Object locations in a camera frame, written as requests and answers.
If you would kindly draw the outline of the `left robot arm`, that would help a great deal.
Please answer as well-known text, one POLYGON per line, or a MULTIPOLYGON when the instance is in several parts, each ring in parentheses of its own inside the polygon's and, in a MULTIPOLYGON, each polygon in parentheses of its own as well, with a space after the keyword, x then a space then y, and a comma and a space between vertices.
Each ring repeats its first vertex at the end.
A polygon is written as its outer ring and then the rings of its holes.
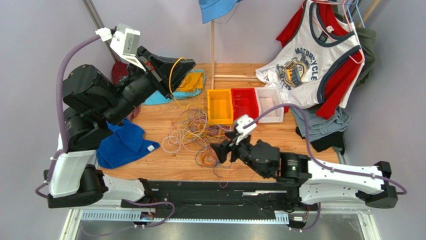
POLYGON ((101 200, 140 202, 151 194, 146 179, 114 178, 91 161, 101 143, 113 135, 109 125, 122 127, 126 117, 154 93, 171 99, 173 92, 196 66, 193 59, 162 57, 140 46, 136 62, 112 83, 91 64, 75 68, 62 80, 59 112, 64 149, 55 165, 44 171, 51 209, 89 206, 101 200))

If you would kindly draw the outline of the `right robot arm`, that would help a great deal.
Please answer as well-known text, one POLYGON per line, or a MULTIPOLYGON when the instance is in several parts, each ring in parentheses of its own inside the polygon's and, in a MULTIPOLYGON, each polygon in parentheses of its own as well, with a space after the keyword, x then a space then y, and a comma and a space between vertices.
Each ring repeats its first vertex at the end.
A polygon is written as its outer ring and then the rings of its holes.
POLYGON ((275 179, 286 188, 286 201, 292 205, 356 201, 370 208, 391 209, 398 202, 397 190, 389 184, 392 174, 388 162, 372 166, 353 166, 313 160, 307 155, 282 152, 278 147, 250 137, 236 143, 237 135, 212 143, 220 163, 241 160, 264 179, 275 179))

